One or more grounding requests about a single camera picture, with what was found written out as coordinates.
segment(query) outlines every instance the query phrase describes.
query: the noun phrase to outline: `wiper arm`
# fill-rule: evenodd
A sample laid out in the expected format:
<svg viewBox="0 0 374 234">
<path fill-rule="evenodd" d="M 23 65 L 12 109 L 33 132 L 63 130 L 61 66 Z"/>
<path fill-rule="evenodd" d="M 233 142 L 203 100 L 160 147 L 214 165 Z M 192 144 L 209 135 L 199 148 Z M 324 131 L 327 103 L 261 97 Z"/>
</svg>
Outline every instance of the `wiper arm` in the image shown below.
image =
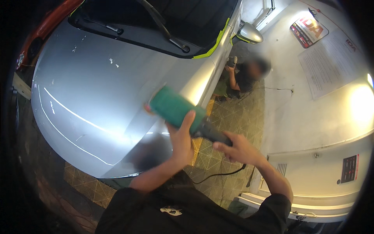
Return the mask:
<svg viewBox="0 0 374 234">
<path fill-rule="evenodd" d="M 162 24 L 166 23 L 166 20 L 162 17 L 162 15 L 149 2 L 140 0 L 140 4 L 142 4 L 147 10 L 150 9 Z"/>
<path fill-rule="evenodd" d="M 122 28 L 116 28 L 116 27 L 113 27 L 109 24 L 105 24 L 103 22 L 100 22 L 100 21 L 97 21 L 97 20 L 92 20 L 92 19 L 89 19 L 87 17 L 83 18 L 84 21 L 89 21 L 89 22 L 92 22 L 92 23 L 95 23 L 95 24 L 98 24 L 104 28 L 107 28 L 107 29 L 110 29 L 112 31 L 115 31 L 117 33 L 117 35 L 121 35 L 123 33 L 123 29 Z"/>
<path fill-rule="evenodd" d="M 165 28 L 165 19 L 161 16 L 161 14 L 146 0 L 137 0 L 143 7 L 148 11 L 150 16 L 152 17 L 153 21 L 157 24 L 158 28 L 160 29 L 162 35 L 175 46 L 180 48 L 184 53 L 188 53 L 190 51 L 190 47 L 184 45 L 178 39 L 174 38 L 170 35 L 169 31 Z"/>
</svg>

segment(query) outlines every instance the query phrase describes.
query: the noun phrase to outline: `vent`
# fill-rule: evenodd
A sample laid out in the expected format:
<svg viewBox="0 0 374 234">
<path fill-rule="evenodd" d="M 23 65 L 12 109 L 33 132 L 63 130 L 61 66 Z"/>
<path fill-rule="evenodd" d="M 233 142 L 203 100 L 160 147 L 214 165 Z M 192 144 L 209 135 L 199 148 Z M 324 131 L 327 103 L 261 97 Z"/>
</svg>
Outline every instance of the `vent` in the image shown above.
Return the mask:
<svg viewBox="0 0 374 234">
<path fill-rule="evenodd" d="M 287 163 L 278 163 L 277 171 L 283 175 L 283 177 L 286 176 L 286 169 L 287 169 Z"/>
</svg>

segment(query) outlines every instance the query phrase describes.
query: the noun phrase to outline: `black t-shirt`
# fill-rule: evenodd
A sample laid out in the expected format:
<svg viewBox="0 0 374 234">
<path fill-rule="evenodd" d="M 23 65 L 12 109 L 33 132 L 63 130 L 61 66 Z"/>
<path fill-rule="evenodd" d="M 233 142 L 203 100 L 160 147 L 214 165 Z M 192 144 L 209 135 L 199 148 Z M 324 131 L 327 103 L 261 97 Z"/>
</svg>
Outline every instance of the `black t-shirt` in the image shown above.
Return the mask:
<svg viewBox="0 0 374 234">
<path fill-rule="evenodd" d="M 144 195 L 120 189 L 104 211 L 96 233 L 283 233 L 291 203 L 282 194 L 266 198 L 249 218 L 215 204 L 194 188 Z"/>
<path fill-rule="evenodd" d="M 249 92 L 252 90 L 255 80 L 247 72 L 247 64 L 240 63 L 236 65 L 239 72 L 235 75 L 235 80 L 240 88 L 240 92 Z"/>
</svg>

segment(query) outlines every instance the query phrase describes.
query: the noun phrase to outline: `power cord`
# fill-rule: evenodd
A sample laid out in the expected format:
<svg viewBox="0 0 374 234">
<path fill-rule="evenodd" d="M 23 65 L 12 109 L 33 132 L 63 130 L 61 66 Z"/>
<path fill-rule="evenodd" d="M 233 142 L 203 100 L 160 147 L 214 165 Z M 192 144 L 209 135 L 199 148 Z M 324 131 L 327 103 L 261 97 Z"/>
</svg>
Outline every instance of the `power cord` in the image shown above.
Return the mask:
<svg viewBox="0 0 374 234">
<path fill-rule="evenodd" d="M 222 162 L 223 162 L 223 158 L 221 159 L 221 166 L 220 166 L 221 173 L 222 173 Z M 223 202 L 223 189 L 225 188 L 225 182 L 226 181 L 223 181 L 223 177 L 221 176 L 222 194 L 221 194 L 220 206 L 222 206 L 222 202 Z"/>
<path fill-rule="evenodd" d="M 290 90 L 292 94 L 294 93 L 294 91 L 293 91 L 292 89 L 287 89 L 287 88 L 284 88 L 284 89 L 278 89 L 278 88 L 268 88 L 268 87 L 261 87 L 261 88 L 256 88 L 256 89 L 276 89 L 276 90 Z"/>
<path fill-rule="evenodd" d="M 236 171 L 233 171 L 233 172 L 230 172 L 230 173 L 217 173 L 217 174 L 213 174 L 213 175 L 208 176 L 207 178 L 203 179 L 200 182 L 194 182 L 194 181 L 192 181 L 192 182 L 194 184 L 198 185 L 198 184 L 206 181 L 207 179 L 209 179 L 212 176 L 228 176 L 228 175 L 232 175 L 232 174 L 238 173 L 239 171 L 243 170 L 246 166 L 247 166 L 247 164 L 243 164 L 243 166 L 240 169 L 236 170 Z"/>
</svg>

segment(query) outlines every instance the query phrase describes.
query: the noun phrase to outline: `yellow masking tape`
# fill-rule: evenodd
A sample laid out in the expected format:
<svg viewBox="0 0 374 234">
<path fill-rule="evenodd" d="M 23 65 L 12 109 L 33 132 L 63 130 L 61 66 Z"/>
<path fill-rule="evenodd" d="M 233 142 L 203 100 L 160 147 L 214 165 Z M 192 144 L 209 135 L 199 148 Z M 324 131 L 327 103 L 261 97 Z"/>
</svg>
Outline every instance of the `yellow masking tape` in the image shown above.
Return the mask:
<svg viewBox="0 0 374 234">
<path fill-rule="evenodd" d="M 215 49 L 217 48 L 218 44 L 220 43 L 222 37 L 223 37 L 223 33 L 225 32 L 226 28 L 227 28 L 227 25 L 229 23 L 229 20 L 230 18 L 227 18 L 227 21 L 226 21 L 226 24 L 225 24 L 225 27 L 220 31 L 220 33 L 218 34 L 218 37 L 217 37 L 217 40 L 215 42 L 215 45 L 210 49 L 208 50 L 207 53 L 205 54 L 200 54 L 200 55 L 197 55 L 197 56 L 194 56 L 192 59 L 196 59 L 196 58 L 205 58 L 205 57 L 209 57 L 214 51 Z"/>
<path fill-rule="evenodd" d="M 245 40 L 244 38 L 240 37 L 239 35 L 236 35 L 236 37 L 239 38 L 240 40 L 243 40 L 243 41 L 245 41 L 245 42 L 248 42 L 248 43 L 253 44 L 252 42 L 250 42 L 250 41 L 248 41 L 248 40 Z"/>
<path fill-rule="evenodd" d="M 233 44 L 233 38 L 234 38 L 234 36 L 236 35 L 236 33 L 233 33 L 233 35 L 230 37 L 230 44 L 233 46 L 234 44 Z"/>
<path fill-rule="evenodd" d="M 69 17 L 83 4 L 85 2 L 85 0 L 83 0 L 83 2 L 81 2 L 80 4 L 79 4 L 79 6 L 76 8 L 76 9 L 74 9 L 73 10 L 73 12 L 69 15 Z"/>
</svg>

